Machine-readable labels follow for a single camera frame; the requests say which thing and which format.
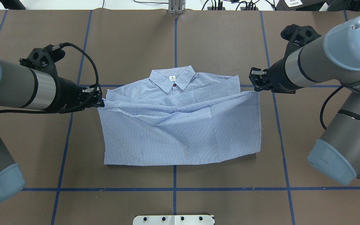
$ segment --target white label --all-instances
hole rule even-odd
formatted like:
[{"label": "white label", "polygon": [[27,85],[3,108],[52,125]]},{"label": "white label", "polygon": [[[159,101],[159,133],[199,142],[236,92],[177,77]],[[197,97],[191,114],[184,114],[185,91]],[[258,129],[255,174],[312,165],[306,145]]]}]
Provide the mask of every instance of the white label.
[{"label": "white label", "polygon": [[301,0],[284,0],[284,2],[287,4],[288,7],[294,7],[303,4]]}]

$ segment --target blue and white striped shirt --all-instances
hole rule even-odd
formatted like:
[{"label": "blue and white striped shirt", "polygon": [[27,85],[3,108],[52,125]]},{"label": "blue and white striped shirt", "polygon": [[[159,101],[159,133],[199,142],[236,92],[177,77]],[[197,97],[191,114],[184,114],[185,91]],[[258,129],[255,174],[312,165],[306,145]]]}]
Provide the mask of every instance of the blue and white striped shirt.
[{"label": "blue and white striped shirt", "polygon": [[259,94],[238,76],[153,70],[98,108],[107,165],[198,165],[260,151]]}]

